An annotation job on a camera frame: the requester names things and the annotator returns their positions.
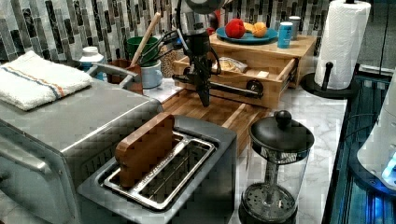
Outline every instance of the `can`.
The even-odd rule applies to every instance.
[[[291,33],[291,40],[297,39],[298,30],[300,27],[300,20],[301,18],[298,16],[290,16],[289,21],[293,23],[292,33]]]
[[[288,49],[290,47],[291,32],[293,23],[290,21],[282,21],[279,27],[277,38],[277,47],[280,49]]]

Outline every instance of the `folded towel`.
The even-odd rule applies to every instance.
[[[52,63],[28,51],[0,66],[0,99],[30,110],[91,85],[92,78],[76,68]]]

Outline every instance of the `french press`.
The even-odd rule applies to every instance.
[[[263,179],[242,193],[238,210],[241,222],[295,223],[297,198],[314,135],[286,110],[256,121],[249,134],[249,150],[264,158],[266,164]],[[257,167],[251,167],[257,164],[250,162],[248,166],[249,173],[258,172]]]

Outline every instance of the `green cup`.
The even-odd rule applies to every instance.
[[[131,60],[134,57],[134,53],[137,51],[137,48],[139,48],[139,44],[140,44],[140,42],[142,42],[142,39],[143,39],[143,36],[136,36],[136,37],[129,38],[126,41],[127,51],[128,51],[128,54],[129,54],[129,58]],[[146,43],[146,46],[142,50],[142,55],[144,53],[146,53],[151,46],[155,45],[157,43],[157,41],[158,41],[157,38],[151,36],[148,39],[148,42]],[[147,61],[153,59],[154,57],[156,57],[158,55],[158,53],[159,53],[158,52],[158,48],[152,50],[148,55],[146,55],[145,57],[142,58],[143,64],[140,64],[140,66],[142,66],[142,67],[151,67],[151,66],[155,65],[157,63],[157,61],[148,62],[148,63],[144,63],[144,62],[147,62]]]

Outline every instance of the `toaster slot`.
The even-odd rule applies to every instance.
[[[151,181],[139,192],[144,197],[163,203],[181,183],[188,181],[189,173],[205,156],[210,146],[190,141]]]
[[[154,210],[164,210],[216,149],[202,139],[173,132],[173,150],[131,188],[120,184],[120,168],[107,176],[103,186]]]

